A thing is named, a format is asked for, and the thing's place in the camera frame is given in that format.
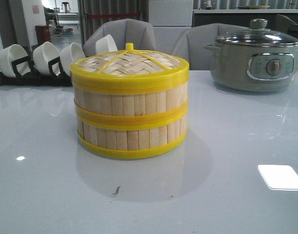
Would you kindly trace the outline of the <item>white bowl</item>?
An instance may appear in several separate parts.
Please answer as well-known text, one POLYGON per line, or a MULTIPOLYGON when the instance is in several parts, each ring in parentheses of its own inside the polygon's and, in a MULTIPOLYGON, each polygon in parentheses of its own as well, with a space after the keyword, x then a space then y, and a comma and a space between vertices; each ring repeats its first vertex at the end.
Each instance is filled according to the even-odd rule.
POLYGON ((48 62, 58 58, 59 51, 51 42, 46 41, 33 51, 35 68, 44 76, 51 76, 48 62))
POLYGON ((70 66, 73 62, 85 58, 85 54, 79 44, 73 42, 60 52, 60 62, 67 76, 70 76, 70 66))
POLYGON ((95 50, 96 54, 98 55, 103 53, 114 52, 118 49, 113 37, 110 34, 108 34, 96 41, 95 50))
POLYGON ((0 71, 6 76, 10 78, 15 78, 16 75, 14 73, 12 67, 12 61, 28 56, 25 49, 18 45, 13 44, 9 47, 4 48, 0 51, 0 71))

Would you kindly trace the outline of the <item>white cabinet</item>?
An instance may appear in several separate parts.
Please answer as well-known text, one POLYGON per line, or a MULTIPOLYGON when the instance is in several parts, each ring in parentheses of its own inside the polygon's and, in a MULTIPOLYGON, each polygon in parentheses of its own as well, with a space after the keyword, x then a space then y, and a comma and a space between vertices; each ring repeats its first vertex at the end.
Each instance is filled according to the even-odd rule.
POLYGON ((192 0, 150 0, 148 21, 153 26, 157 51, 170 54, 181 32, 192 27, 192 0))

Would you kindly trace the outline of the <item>grey-green electric cooking pot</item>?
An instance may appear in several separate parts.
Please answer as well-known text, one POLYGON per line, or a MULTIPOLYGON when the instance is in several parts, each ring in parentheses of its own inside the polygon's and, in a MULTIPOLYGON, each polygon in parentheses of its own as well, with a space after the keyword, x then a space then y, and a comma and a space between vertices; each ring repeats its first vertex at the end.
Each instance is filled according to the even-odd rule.
POLYGON ((251 92, 275 92, 294 82, 298 45, 253 46, 215 42, 211 76, 220 85, 251 92))

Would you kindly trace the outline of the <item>bamboo steamer tray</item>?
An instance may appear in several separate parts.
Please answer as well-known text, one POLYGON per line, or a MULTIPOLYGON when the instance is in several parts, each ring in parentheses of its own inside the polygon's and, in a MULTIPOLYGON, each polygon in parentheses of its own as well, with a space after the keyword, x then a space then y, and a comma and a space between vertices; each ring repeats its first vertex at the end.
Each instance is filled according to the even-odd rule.
POLYGON ((109 158, 143 159, 178 147, 187 133, 186 115, 163 126, 141 130, 112 130, 77 120, 78 138, 87 150, 109 158))
POLYGON ((188 83, 147 94, 102 94, 75 87, 75 110, 79 117, 103 125, 142 125, 187 112, 188 83))

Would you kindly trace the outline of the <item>red bin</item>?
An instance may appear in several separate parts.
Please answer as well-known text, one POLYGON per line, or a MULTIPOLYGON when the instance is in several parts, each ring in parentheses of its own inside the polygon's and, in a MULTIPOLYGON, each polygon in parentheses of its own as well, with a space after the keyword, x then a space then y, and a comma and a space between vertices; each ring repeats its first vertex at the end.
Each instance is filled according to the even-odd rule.
POLYGON ((36 25, 35 30, 38 45, 42 45, 45 42, 51 42, 50 29, 48 25, 36 25))

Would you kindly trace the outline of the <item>grey chair right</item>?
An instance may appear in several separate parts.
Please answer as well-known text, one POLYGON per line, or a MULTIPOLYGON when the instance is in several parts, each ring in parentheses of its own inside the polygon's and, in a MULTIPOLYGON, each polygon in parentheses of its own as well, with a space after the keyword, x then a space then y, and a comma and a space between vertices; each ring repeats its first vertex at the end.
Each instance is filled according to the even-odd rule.
POLYGON ((211 23, 192 27, 183 31, 171 51, 171 55, 189 62, 190 70, 210 70, 213 53, 204 48, 207 44, 215 43, 218 36, 237 32, 246 27, 211 23))

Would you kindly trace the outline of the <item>grey chair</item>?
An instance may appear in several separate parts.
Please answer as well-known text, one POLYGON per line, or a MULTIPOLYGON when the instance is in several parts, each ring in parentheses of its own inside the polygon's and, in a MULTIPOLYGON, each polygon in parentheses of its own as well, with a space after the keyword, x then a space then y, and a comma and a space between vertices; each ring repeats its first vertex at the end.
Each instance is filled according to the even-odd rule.
POLYGON ((210 70, 213 53, 204 48, 207 44, 215 43, 218 36, 237 32, 246 27, 211 23, 192 27, 183 31, 171 51, 171 55, 189 62, 190 70, 210 70))
POLYGON ((104 23, 90 36, 83 45, 87 57, 96 54, 96 42, 106 35, 112 36, 118 50, 123 50, 126 43, 133 43, 137 50, 157 49, 152 24, 136 19, 120 19, 104 23))

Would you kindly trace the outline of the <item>black bowl rack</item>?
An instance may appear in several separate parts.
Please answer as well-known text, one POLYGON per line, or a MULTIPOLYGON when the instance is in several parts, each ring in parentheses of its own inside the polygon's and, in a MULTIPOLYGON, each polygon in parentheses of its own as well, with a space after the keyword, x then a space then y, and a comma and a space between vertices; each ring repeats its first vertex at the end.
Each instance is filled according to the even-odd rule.
POLYGON ((17 86, 71 86, 71 78, 64 72, 60 57, 48 61, 49 76, 42 75, 34 67, 34 61, 29 56, 16 59, 11 62, 14 69, 15 77, 7 77, 0 71, 0 86, 17 85, 17 86), (30 72, 21 75, 18 72, 18 66, 24 62, 28 63, 30 72))

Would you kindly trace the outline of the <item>yellow plate on shelf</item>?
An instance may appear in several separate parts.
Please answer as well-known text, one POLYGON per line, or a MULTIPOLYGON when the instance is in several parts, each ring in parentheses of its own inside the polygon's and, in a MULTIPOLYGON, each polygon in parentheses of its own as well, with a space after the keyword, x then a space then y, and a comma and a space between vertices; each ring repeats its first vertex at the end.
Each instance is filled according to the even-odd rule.
POLYGON ((268 9, 270 8, 269 5, 247 5, 246 9, 254 9, 254 10, 258 10, 258 9, 268 9))

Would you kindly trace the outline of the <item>white bowl right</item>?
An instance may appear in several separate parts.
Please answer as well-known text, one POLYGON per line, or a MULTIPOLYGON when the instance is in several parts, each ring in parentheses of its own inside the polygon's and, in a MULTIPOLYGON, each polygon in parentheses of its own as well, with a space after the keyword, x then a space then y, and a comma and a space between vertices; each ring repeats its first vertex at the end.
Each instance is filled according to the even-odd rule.
POLYGON ((103 53, 114 52, 118 49, 113 37, 110 34, 108 34, 96 41, 95 50, 96 54, 98 55, 103 53))

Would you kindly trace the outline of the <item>woven bamboo steamer lid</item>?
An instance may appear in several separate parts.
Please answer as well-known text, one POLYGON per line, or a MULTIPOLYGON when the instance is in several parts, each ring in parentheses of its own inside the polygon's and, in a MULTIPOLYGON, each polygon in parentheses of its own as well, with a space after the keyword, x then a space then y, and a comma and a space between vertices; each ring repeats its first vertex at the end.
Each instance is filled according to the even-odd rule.
POLYGON ((134 95, 176 88, 189 79, 188 61, 152 50, 124 50, 83 58, 70 66, 74 87, 87 91, 134 95))

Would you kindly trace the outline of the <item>white bowl far left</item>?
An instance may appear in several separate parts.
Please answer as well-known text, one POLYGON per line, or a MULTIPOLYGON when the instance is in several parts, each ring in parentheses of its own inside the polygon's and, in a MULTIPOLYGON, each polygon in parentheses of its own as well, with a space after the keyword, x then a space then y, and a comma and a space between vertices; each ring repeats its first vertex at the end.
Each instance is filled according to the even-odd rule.
POLYGON ((0 51, 0 71, 6 76, 10 78, 15 78, 16 75, 14 73, 12 67, 12 61, 28 56, 25 49, 18 45, 13 44, 9 47, 4 48, 0 51))

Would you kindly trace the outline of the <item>glass pot lid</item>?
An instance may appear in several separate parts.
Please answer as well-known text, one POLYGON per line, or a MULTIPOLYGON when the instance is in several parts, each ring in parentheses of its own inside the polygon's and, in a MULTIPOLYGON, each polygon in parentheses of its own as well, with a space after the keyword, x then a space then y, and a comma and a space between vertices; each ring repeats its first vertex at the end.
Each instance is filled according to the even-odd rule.
POLYGON ((268 21, 266 19, 252 19, 250 20, 250 28, 218 36, 216 42, 263 47, 298 45, 297 38, 286 33, 268 29, 266 28, 267 23, 268 21))

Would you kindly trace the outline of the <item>grey chair left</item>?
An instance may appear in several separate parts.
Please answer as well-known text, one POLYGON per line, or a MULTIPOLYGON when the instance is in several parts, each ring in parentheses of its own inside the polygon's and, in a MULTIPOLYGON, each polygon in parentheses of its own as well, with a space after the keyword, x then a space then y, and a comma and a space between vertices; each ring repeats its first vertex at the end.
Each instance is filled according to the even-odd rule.
POLYGON ((157 49, 152 24, 136 19, 120 19, 104 23, 90 36, 83 45, 87 57, 96 54, 96 42, 106 35, 112 36, 118 50, 123 50, 126 43, 133 43, 137 50, 157 49))

